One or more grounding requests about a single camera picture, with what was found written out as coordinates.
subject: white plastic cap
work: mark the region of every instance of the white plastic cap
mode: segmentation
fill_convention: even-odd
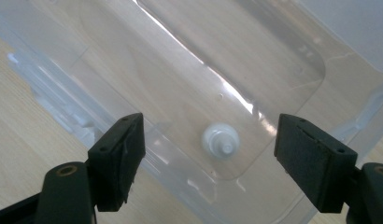
[[[237,131],[225,123],[211,124],[203,134],[203,148],[217,159],[228,159],[240,146]]]

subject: plastic bin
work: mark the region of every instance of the plastic bin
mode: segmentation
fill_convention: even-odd
[[[315,210],[274,158],[278,115],[361,158],[383,135],[383,73],[310,13],[293,1],[2,0],[0,36],[87,147],[143,112],[143,167],[205,223],[303,223]],[[239,137],[228,157],[202,144],[218,122]]]

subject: transparent plastic box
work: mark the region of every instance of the transparent plastic box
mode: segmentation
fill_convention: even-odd
[[[87,147],[143,112],[142,166],[205,223],[304,223],[315,209],[273,155],[279,114],[311,120],[360,159],[383,135],[383,61],[315,18],[317,8],[0,0],[0,36],[37,101]],[[218,122],[239,136],[226,159],[203,149]]]

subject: wooden table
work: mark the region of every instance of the wooden table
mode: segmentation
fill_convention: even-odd
[[[40,191],[44,174],[68,161],[85,161],[87,148],[67,133],[33,98],[7,65],[0,40],[0,209]],[[383,138],[365,161],[383,162]],[[344,223],[345,215],[321,215],[311,223]],[[146,171],[139,170],[129,202],[98,223],[201,223]]]

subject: light wood tabletop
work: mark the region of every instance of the light wood tabletop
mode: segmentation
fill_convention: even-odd
[[[85,161],[88,150],[35,101],[28,85],[9,68],[9,51],[9,46],[0,40],[0,209],[38,193],[50,168],[68,161]],[[90,52],[85,54],[86,61],[93,60],[92,56]],[[333,77],[334,70],[329,71]],[[117,85],[115,77],[108,82]],[[118,91],[126,89],[119,86]],[[177,134],[174,132],[174,138],[181,137]],[[364,161],[383,163],[383,138]],[[311,223],[345,223],[346,211],[341,215],[318,214]],[[98,223],[201,223],[143,169],[137,173],[129,202],[118,213],[98,213],[97,217]]]

